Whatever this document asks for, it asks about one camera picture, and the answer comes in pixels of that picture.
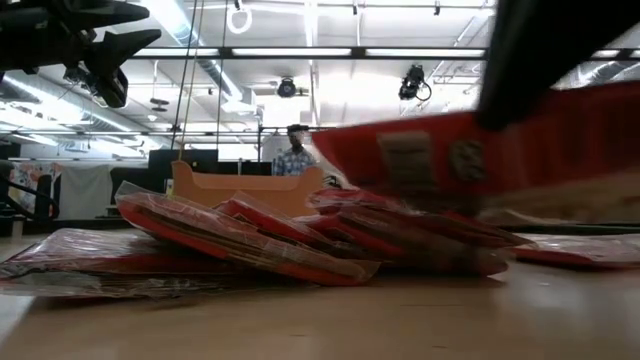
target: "wooden floor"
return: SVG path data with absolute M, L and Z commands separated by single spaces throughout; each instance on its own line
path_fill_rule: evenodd
M 0 359 L 640 359 L 640 272 L 515 264 L 495 279 L 175 300 L 0 296 Z

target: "label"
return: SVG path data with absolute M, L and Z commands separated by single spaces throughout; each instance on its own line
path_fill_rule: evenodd
M 409 191 L 437 188 L 429 134 L 424 131 L 381 133 L 377 140 L 394 187 Z
M 484 148 L 478 141 L 456 141 L 449 150 L 453 173 L 465 182 L 480 182 L 487 177 Z

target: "man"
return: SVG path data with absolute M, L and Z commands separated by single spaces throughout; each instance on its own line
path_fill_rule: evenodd
M 273 175 L 276 176 L 299 176 L 309 166 L 313 166 L 316 160 L 304 146 L 302 137 L 304 135 L 302 125 L 291 125 L 287 127 L 287 135 L 291 143 L 291 149 L 278 155 L 273 163 Z

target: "plaid shirt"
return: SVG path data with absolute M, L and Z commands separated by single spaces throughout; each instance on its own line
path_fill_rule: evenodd
M 309 166 L 313 166 L 316 159 L 310 152 L 302 149 L 299 153 L 294 153 L 289 149 L 278 155 L 273 162 L 273 175 L 276 176 L 298 176 L 301 175 Z

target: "blurry red package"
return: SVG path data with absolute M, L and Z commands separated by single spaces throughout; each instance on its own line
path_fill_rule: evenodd
M 437 274 L 493 275 L 508 265 L 503 254 L 429 233 L 364 207 L 343 207 L 332 214 L 297 218 L 328 237 L 362 246 L 397 265 Z
M 282 283 L 146 234 L 58 230 L 0 263 L 0 293 L 47 297 L 174 297 Z
M 418 209 L 475 215 L 482 199 L 624 171 L 640 164 L 639 83 L 554 91 L 502 132 L 473 112 L 313 133 L 349 182 Z
M 0 264 L 3 276 L 31 271 L 219 274 L 242 268 L 145 234 L 62 229 Z
M 407 225 L 416 226 L 473 246 L 502 248 L 530 243 L 522 237 L 453 212 L 437 215 L 416 211 L 399 200 L 366 190 L 323 189 L 311 194 L 309 202 L 321 214 L 335 213 L 343 208 L 351 212 L 359 208 L 361 212 L 377 210 L 368 214 L 384 217 L 384 221 L 393 222 L 399 231 Z
M 594 270 L 640 267 L 640 234 L 522 236 L 534 244 L 511 249 L 518 260 Z
M 216 210 L 123 184 L 116 197 L 122 216 L 133 225 L 205 254 L 322 285 L 358 285 L 378 263 L 334 258 L 303 243 L 260 234 L 255 226 Z

